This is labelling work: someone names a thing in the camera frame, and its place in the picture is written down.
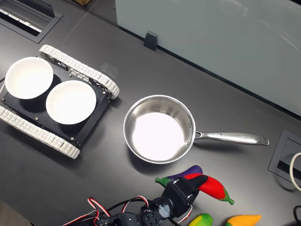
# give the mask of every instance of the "cable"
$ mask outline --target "cable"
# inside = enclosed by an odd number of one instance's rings
[[[297,221],[298,223],[298,226],[301,226],[301,221],[298,219],[298,216],[297,216],[297,209],[298,208],[301,208],[301,206],[295,206],[294,209],[293,209],[293,217],[295,218],[295,220]]]
[[[301,188],[297,185],[295,179],[293,178],[293,164],[294,164],[294,162],[295,162],[295,160],[296,160],[296,158],[297,158],[298,156],[301,156],[301,152],[295,154],[295,155],[293,156],[293,158],[292,158],[291,165],[290,165],[290,177],[291,177],[291,181],[292,181],[293,185],[294,185],[299,191],[301,191]]]
[[[182,220],[180,220],[178,222],[178,224],[183,222],[184,220],[186,220],[190,216],[191,212],[192,212],[192,205],[190,205],[190,210],[189,210],[188,214]]]
[[[125,200],[125,201],[122,201],[122,202],[120,202],[120,203],[117,203],[116,205],[114,205],[114,206],[108,208],[107,210],[108,210],[108,211],[111,211],[111,210],[117,208],[118,206],[121,206],[121,205],[127,203],[128,201],[130,201],[130,199]],[[156,207],[159,208],[159,205],[158,205],[156,202],[154,202],[154,201],[152,201],[152,200],[147,200],[147,201],[148,201],[148,203],[153,204],[153,205],[155,205]],[[142,199],[134,199],[134,200],[132,200],[131,202],[143,202],[143,200],[142,200]]]
[[[145,209],[145,211],[146,211],[146,210],[149,208],[149,202],[148,202],[147,199],[144,198],[143,196],[138,195],[138,196],[136,196],[135,198],[130,199],[130,200],[123,206],[123,208],[122,208],[122,210],[121,210],[121,213],[124,213],[124,211],[126,210],[127,205],[128,205],[132,200],[137,199],[137,198],[142,199],[142,200],[145,202],[145,204],[146,204],[146,209]]]
[[[92,211],[92,212],[89,212],[89,213],[87,213],[87,214],[85,214],[85,215],[83,215],[83,216],[80,216],[80,217],[78,217],[78,218],[76,218],[76,219],[74,219],[74,220],[72,220],[72,221],[70,221],[70,222],[64,224],[63,226],[69,225],[69,224],[71,224],[71,223],[73,223],[73,222],[75,222],[75,221],[77,221],[77,220],[80,220],[80,219],[82,219],[82,218],[85,218],[85,217],[89,216],[89,215],[90,215],[91,213],[93,213],[93,212],[95,212],[95,210]]]
[[[97,202],[95,199],[93,199],[92,197],[88,198],[88,202],[89,204],[94,208],[94,209],[97,209],[96,206],[93,204],[95,203],[99,208],[101,208],[103,210],[103,212],[108,216],[110,217],[110,213],[106,210],[105,207],[103,207],[99,202]]]
[[[96,216],[95,216],[95,219],[93,220],[94,226],[97,226],[96,221],[97,221],[97,219],[99,219],[98,216],[99,216],[99,210],[96,211]]]
[[[174,226],[181,226],[180,224],[178,224],[177,222],[175,222],[173,219],[171,219],[171,218],[167,218],[171,223],[173,223],[172,224],[172,226],[174,225]]]

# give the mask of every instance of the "white track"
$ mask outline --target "white track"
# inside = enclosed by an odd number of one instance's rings
[[[111,99],[115,99],[118,96],[120,90],[112,79],[110,79],[105,74],[72,58],[71,56],[59,51],[58,49],[50,45],[44,45],[40,49],[40,55],[47,61],[51,62],[53,59],[55,59],[63,63],[68,67],[69,73],[87,82],[89,82],[88,78],[96,80],[98,83],[106,87],[109,92],[112,93]]]
[[[45,129],[33,125],[2,106],[0,106],[0,119],[70,158],[76,159],[80,153],[80,150],[69,142]]]

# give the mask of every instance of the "stainless steel pan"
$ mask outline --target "stainless steel pan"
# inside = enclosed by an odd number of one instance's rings
[[[136,102],[126,115],[123,132],[134,154],[156,164],[180,159],[198,139],[269,145],[269,139],[246,133],[196,131],[188,108],[177,99],[163,95],[149,96]]]

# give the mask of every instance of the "black bracket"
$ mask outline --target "black bracket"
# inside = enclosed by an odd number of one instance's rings
[[[158,38],[157,35],[152,32],[147,32],[145,39],[144,39],[144,46],[156,51],[158,46]]]

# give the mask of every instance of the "toy eggplant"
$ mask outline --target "toy eggplant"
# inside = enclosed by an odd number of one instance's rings
[[[189,180],[194,186],[211,197],[223,202],[229,202],[231,205],[234,201],[230,199],[224,186],[216,179],[203,174],[202,169],[199,166],[190,167],[183,173],[168,176],[165,178],[156,178],[156,182],[160,183],[163,187],[166,187],[170,182],[177,178],[184,177]]]
[[[197,218],[195,218],[189,224],[189,226],[212,226],[212,223],[213,223],[213,218],[209,214],[204,213],[198,216]]]
[[[261,219],[261,215],[239,215],[232,217],[226,226],[254,226]]]

